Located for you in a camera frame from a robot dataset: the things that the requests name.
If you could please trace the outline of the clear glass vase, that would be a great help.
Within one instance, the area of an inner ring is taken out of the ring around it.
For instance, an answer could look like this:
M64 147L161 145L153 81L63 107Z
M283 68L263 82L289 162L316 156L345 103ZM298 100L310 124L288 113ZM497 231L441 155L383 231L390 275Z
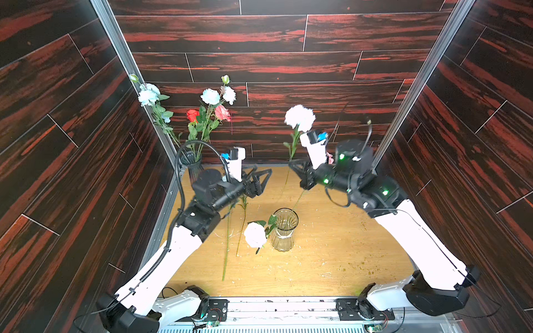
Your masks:
M298 226L298 215L289 208L280 208L273 216L277 218L276 228L271 234L271 245L280 252L290 251L294 247L294 232Z

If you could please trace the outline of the purple glass vase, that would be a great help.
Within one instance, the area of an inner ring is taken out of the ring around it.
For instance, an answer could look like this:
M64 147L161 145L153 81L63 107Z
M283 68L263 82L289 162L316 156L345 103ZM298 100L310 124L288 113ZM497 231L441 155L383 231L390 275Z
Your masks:
M180 170L181 171L187 170L191 185L197 181L197 178L199 177L200 173L203 171L201 161L202 161L202 157L197 158L197 154L195 154L191 150L185 150L180 155L180 158L179 158Z

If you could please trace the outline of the blue white flower spray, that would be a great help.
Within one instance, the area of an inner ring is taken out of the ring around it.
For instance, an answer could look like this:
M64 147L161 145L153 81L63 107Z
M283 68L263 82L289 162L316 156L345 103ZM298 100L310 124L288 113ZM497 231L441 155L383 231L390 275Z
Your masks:
M229 251L230 251L230 238L232 235L231 230L231 215L233 213L233 209L235 207L235 204L232 204L229 207L229 210L225 217L227 218L227 225L226 225L226 249L224 251L224 261L223 261L223 273L222 273L222 282L226 279L226 272L227 272L227 265L228 265L228 257L229 257Z

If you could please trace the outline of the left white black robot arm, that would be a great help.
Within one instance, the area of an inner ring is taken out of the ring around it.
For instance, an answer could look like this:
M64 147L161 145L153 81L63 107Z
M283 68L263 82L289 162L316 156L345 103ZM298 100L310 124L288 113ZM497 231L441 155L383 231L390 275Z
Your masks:
M162 301L158 296L218 226L221 210L243 195L261 195L271 175L271 169L252 168L241 180L225 182L216 169L202 171L192 184L192 201L172 221L165 244L124 286L98 300L97 313L104 328L108 332L158 332L180 319L201 316L209 297L198 287L190 286Z

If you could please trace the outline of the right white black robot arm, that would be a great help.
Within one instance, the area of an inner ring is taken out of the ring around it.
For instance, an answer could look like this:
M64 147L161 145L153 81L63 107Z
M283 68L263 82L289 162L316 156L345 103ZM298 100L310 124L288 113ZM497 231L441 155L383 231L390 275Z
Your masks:
M480 278L479 269L466 265L445 247L394 179L372 171L372 149L360 140L340 142L335 161L330 163L326 139L302 135L300 140L309 157L289 164L301 179L300 186L310 190L323 185L326 190L344 192L347 204L375 219L416 265L406 279L367 285L358 296L357 313L373 320L379 312L396 307L415 308L429 316L464 309L470 297L468 288Z

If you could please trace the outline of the pink rose stem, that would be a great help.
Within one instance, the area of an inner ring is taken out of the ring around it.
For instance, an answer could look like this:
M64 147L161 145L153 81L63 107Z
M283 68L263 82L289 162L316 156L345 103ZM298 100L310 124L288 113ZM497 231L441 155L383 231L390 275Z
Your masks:
M310 160L310 163L311 163L311 165L312 165L311 159L310 159L309 157L306 157L306 158L300 158L300 159L309 159L309 160ZM302 197L303 197L303 194L304 194L306 191L309 191L309 190L304 190L304 189L302 189L301 194L299 195L298 199L296 200L296 203L294 204L294 206L293 206L293 208L292 208L293 211L296 210L297 205L299 204L300 200L301 200Z

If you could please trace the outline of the pale pink carnation drooping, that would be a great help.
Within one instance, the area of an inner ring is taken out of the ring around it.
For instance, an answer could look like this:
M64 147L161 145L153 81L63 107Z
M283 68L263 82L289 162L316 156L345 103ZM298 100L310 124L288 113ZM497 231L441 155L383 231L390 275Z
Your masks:
M276 229L278 217L271 215L267 221L252 221L248 223L244 231L244 237L251 248L255 248L255 254L258 254L261 248L266 244L270 234Z

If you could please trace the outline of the red pink white rose bouquet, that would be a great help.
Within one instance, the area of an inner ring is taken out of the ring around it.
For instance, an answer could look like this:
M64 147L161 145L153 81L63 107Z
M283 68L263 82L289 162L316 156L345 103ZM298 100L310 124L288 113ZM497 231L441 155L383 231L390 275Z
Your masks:
M237 94L229 86L229 75L221 77L222 86L218 90L205 89L201 96L201 104L198 109L187 111L188 140L210 141L210 134L223 122L231 122L231 114L226 104L233 106L237 100Z

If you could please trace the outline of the white flower spray far left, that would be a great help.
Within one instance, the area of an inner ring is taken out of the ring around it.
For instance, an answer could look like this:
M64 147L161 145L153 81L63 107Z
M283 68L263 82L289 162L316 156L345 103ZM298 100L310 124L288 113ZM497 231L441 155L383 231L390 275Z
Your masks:
M166 110L161 102L170 98L170 96L162 94L159 88L152 83L142 83L140 78L135 74L129 74L129 80L134 86L139 87L137 99L141 107L146 107L151 110L151 119L154 125L158 126L164 134L168 135L172 140L177 150L182 147L180 138L174 133L174 129L170 126L173 112Z

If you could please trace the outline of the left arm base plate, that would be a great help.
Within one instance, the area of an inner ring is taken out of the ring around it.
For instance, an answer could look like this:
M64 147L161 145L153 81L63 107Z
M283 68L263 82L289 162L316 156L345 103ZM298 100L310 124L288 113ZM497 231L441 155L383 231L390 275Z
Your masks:
M202 322L225 322L228 317L228 299L210 298L201 304L200 314Z

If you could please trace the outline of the aluminium front rail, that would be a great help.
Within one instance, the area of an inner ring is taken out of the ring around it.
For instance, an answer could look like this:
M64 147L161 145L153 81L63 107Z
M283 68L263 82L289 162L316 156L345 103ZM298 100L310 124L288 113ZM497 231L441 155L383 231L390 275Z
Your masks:
M335 300L349 297L233 297L225 322L182 319L163 332L461 332L451 315L397 307L394 320L341 321Z

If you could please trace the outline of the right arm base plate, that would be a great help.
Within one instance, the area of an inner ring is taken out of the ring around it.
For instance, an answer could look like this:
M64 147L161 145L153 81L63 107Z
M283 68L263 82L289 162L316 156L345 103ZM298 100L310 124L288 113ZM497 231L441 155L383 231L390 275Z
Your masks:
M335 309L341 321L385 321L394 320L392 311L379 311L368 301L359 301L357 298L338 298L335 300Z

